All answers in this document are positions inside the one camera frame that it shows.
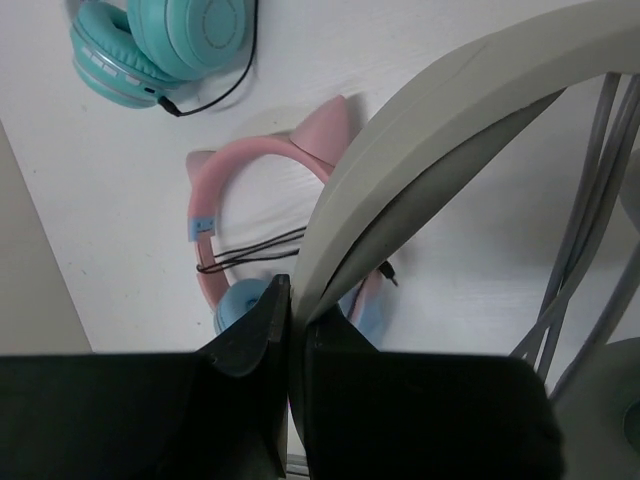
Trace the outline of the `grey white headphones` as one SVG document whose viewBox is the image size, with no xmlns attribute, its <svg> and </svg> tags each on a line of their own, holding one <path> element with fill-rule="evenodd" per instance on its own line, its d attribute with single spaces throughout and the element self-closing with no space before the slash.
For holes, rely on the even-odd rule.
<svg viewBox="0 0 640 480">
<path fill-rule="evenodd" d="M 436 60 L 356 136 L 313 211 L 292 282 L 290 383 L 305 329 L 436 216 L 562 93 L 603 81 L 571 215 L 529 331 L 504 356 L 545 387 L 569 303 L 616 204 L 639 218 L 639 5 L 589 1 Z M 611 336 L 639 292 L 632 254 L 552 390 L 560 479 L 639 475 L 639 342 Z"/>
</svg>

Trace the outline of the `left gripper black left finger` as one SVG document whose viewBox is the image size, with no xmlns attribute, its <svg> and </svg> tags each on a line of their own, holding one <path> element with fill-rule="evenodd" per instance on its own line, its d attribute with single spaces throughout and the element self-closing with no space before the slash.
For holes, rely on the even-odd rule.
<svg viewBox="0 0 640 480">
<path fill-rule="evenodd" d="M 280 479 L 289 279 L 194 352 L 1 360 L 5 479 Z"/>
</svg>

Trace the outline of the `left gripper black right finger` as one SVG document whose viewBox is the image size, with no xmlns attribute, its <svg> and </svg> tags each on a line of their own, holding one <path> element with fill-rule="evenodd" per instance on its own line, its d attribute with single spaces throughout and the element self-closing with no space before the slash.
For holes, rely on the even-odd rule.
<svg viewBox="0 0 640 480">
<path fill-rule="evenodd" d="M 384 352 L 338 309 L 295 348 L 291 406 L 314 479 L 560 479 L 545 387 L 504 356 Z"/>
</svg>

